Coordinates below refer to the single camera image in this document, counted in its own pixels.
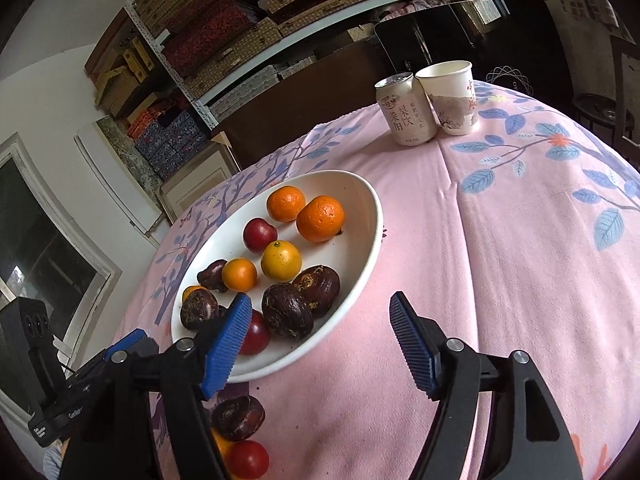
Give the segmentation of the orange mandarin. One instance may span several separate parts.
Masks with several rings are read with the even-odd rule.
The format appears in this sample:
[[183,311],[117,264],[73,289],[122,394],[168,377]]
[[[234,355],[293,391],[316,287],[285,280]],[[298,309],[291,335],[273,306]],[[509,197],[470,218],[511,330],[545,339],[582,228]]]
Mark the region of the orange mandarin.
[[191,286],[188,286],[188,287],[187,287],[187,288],[182,292],[182,295],[181,295],[181,301],[182,301],[182,303],[184,303],[184,302],[189,298],[189,296],[190,296],[191,294],[193,294],[194,292],[196,292],[197,290],[200,290],[200,289],[207,290],[207,289],[206,289],[206,287],[204,287],[204,286],[202,286],[202,285],[191,285]]

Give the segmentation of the large red plum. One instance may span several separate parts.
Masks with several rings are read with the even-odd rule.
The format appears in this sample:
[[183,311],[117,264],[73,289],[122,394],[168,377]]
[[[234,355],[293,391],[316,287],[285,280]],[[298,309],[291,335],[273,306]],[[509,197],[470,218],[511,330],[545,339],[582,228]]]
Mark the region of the large red plum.
[[262,312],[254,310],[250,327],[240,349],[240,355],[256,356],[256,354],[262,353],[269,346],[270,340],[271,333]]

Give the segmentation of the yellow-orange fruit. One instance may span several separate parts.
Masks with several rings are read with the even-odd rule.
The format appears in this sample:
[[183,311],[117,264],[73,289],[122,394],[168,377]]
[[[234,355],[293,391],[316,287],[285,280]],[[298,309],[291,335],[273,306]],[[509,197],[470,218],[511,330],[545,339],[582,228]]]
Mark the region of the yellow-orange fruit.
[[234,445],[234,443],[232,441],[225,439],[220,434],[218,434],[218,432],[214,428],[212,428],[212,435],[214,437],[214,440],[216,442],[220,455],[224,460],[227,460],[229,452],[232,449],[232,446]]

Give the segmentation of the orange fruit pile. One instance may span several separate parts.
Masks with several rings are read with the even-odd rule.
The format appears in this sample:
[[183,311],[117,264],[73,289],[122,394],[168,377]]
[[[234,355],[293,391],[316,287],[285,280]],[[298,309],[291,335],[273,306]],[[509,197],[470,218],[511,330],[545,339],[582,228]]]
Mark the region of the orange fruit pile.
[[247,258],[234,258],[228,261],[221,271],[221,278],[228,289],[235,292],[248,292],[257,283],[257,270]]

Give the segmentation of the large dark water chestnut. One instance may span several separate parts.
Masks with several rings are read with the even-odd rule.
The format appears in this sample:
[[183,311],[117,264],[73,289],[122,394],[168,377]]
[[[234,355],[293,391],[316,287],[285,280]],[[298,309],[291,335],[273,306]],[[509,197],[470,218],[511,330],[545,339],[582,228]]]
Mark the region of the large dark water chestnut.
[[274,284],[264,291],[262,316],[269,329],[281,337],[301,340],[314,328],[307,301],[291,283]]

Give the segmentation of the small orange fruit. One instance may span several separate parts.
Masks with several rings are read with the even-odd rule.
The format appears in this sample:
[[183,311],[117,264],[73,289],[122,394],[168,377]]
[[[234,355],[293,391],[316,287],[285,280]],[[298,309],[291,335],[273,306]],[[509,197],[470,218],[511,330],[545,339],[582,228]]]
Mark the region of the small orange fruit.
[[276,240],[262,252],[262,274],[276,282],[288,282],[302,270],[302,255],[287,240]]

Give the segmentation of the rough-topped dark chestnut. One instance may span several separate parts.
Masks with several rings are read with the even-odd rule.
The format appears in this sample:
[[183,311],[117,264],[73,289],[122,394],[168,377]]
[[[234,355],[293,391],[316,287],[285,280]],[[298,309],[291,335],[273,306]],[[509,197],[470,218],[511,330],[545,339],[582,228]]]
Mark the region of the rough-topped dark chestnut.
[[312,266],[300,272],[292,285],[306,301],[314,318],[322,318],[340,293],[341,280],[329,266]]

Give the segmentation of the dark elongated chestnut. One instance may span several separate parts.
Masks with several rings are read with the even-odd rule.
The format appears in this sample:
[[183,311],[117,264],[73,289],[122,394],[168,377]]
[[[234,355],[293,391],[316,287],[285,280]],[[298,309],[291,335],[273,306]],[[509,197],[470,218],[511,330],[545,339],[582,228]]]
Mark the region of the dark elongated chestnut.
[[216,318],[219,304],[207,289],[200,289],[189,296],[180,308],[180,321],[187,330],[199,330],[201,326]]

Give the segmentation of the dark chestnut pile right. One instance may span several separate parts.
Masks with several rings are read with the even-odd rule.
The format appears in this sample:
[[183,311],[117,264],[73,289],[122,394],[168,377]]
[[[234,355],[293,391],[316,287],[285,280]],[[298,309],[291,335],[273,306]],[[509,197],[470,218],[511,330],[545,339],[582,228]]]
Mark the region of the dark chestnut pile right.
[[254,396],[238,396],[219,403],[212,411],[212,427],[224,439],[239,442],[256,434],[266,419]]

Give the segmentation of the dark chestnut on plate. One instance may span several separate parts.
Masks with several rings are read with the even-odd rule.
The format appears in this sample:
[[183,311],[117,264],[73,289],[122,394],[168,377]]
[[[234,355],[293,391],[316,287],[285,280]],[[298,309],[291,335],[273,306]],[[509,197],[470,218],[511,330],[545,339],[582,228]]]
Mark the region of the dark chestnut on plate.
[[212,292],[226,292],[228,287],[222,279],[222,270],[227,264],[224,259],[218,259],[212,262],[206,269],[198,272],[196,279],[198,284]]

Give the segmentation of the small red plum pile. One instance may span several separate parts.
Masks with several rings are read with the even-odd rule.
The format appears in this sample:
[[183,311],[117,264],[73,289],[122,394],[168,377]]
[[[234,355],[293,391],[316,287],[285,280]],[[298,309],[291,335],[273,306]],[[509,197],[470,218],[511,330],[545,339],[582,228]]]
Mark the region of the small red plum pile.
[[229,448],[226,462],[234,478],[260,479],[269,469],[270,456],[259,442],[245,440]]

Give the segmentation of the small red plum on plate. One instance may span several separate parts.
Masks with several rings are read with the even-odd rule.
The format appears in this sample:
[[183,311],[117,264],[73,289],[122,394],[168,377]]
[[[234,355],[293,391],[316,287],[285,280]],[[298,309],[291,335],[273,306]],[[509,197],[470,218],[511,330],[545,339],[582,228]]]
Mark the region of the small red plum on plate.
[[244,245],[255,254],[261,254],[269,244],[277,239],[277,229],[263,218],[254,218],[244,226]]

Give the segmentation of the cardboard framed panel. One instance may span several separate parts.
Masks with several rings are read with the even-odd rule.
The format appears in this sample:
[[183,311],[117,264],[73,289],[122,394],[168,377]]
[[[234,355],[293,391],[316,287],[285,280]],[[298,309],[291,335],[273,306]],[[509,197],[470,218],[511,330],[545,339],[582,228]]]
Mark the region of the cardboard framed panel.
[[208,190],[240,171],[224,131],[213,137],[155,192],[170,223],[174,223]]

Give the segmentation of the orange mandarin plate far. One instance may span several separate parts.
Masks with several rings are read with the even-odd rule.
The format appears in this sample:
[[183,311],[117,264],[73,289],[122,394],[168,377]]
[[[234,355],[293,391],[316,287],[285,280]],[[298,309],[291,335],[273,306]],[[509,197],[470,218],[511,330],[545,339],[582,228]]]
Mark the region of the orange mandarin plate far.
[[273,191],[266,203],[270,218],[281,223],[294,221],[305,206],[304,193],[292,185],[285,185]]

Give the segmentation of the orange mandarin plate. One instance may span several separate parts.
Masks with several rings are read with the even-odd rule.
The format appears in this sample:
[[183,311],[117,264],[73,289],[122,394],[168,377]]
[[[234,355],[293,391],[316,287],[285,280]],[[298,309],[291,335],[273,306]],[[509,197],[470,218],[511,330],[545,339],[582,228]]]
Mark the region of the orange mandarin plate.
[[273,191],[266,203],[270,218],[281,223],[294,221],[305,206],[304,193],[292,185],[285,185]]
[[311,243],[324,243],[343,229],[346,214],[335,198],[319,195],[309,202],[296,218],[300,236]]

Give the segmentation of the orange mandarin plate right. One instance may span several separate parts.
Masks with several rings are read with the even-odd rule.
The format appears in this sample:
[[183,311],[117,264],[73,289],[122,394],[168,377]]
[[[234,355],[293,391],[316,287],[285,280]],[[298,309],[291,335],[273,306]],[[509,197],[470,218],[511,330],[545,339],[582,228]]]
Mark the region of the orange mandarin plate right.
[[309,202],[296,218],[300,236],[311,243],[324,243],[343,229],[346,214],[335,198],[319,195]]

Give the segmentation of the pink deer-print tablecloth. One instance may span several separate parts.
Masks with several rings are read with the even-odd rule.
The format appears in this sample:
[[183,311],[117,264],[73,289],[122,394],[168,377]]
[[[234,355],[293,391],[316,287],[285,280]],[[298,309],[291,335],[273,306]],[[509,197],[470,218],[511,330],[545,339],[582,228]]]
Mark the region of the pink deer-print tablecloth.
[[195,253],[239,206],[319,169],[367,179],[381,200],[378,261],[314,350],[250,392],[271,479],[405,479],[435,404],[388,318],[394,292],[473,349],[526,351],[597,479],[639,421],[639,177],[552,107],[478,84],[468,136],[397,145],[368,106],[311,129],[198,200],[170,229],[119,329],[170,341]]

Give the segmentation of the shelf with boxes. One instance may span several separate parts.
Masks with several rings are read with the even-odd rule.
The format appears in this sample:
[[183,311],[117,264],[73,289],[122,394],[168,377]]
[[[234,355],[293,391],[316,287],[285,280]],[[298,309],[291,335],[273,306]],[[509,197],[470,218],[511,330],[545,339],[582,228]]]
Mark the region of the shelf with boxes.
[[406,0],[131,0],[85,65],[96,105],[133,124],[164,72],[209,128],[208,106],[232,84],[294,44]]

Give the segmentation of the dark wooden cabinet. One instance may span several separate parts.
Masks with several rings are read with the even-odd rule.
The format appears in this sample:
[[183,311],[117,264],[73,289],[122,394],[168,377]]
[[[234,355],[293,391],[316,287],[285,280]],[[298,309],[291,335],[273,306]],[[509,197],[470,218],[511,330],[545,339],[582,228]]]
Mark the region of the dark wooden cabinet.
[[244,169],[308,133],[375,102],[374,84],[393,65],[380,42],[369,38],[341,48],[282,80],[224,119],[224,134]]

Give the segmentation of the white paper cup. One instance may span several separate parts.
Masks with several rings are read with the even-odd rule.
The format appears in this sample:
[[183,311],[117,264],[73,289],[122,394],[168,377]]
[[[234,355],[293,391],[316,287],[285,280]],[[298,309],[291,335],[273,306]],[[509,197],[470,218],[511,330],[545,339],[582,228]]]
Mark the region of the white paper cup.
[[448,61],[436,63],[416,72],[430,100],[439,125],[450,136],[465,136],[477,123],[472,63]]

